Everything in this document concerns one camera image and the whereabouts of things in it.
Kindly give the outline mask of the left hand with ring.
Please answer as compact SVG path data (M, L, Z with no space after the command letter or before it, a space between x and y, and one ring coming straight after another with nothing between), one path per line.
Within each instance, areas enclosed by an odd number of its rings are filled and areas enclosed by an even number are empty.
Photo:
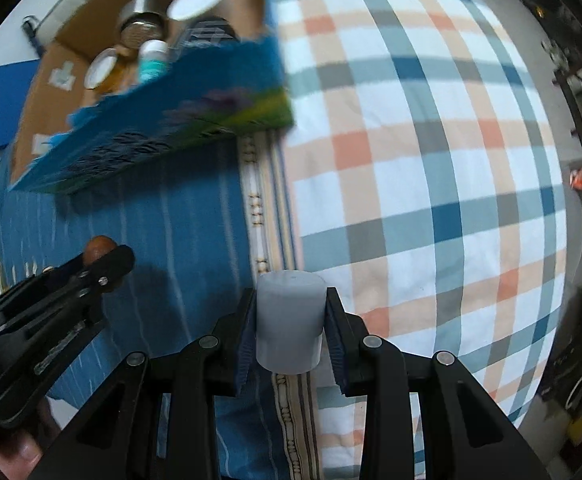
M37 413L33 434L20 431L10 441L0 443L0 471L10 480L27 479L61 432L47 398L40 401Z

